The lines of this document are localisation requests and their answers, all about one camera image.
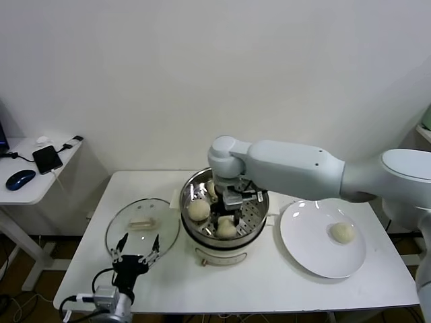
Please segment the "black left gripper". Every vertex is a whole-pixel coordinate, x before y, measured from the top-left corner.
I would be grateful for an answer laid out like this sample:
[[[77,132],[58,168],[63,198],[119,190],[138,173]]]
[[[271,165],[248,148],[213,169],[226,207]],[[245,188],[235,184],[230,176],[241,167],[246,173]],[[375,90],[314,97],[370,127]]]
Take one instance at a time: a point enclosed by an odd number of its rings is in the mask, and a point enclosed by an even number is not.
[[[159,236],[159,234],[156,236],[151,252],[147,256],[124,255],[121,257],[129,237],[128,232],[124,234],[114,248],[110,249],[112,267],[117,274],[114,279],[114,286],[117,287],[121,293],[131,293],[138,276],[146,274],[146,272],[148,272],[148,267],[153,266],[159,259]]]

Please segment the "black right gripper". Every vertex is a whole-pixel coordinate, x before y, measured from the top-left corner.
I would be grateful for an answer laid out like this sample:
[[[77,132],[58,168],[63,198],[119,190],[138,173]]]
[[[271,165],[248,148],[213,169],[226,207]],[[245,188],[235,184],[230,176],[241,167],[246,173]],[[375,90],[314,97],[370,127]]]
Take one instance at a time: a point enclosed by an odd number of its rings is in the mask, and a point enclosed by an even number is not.
[[[234,214],[234,226],[238,233],[242,232],[240,221],[242,219],[243,197],[242,193],[236,190],[233,186],[216,186],[216,202],[214,209],[211,209],[211,223],[214,227],[218,226],[220,215]]]

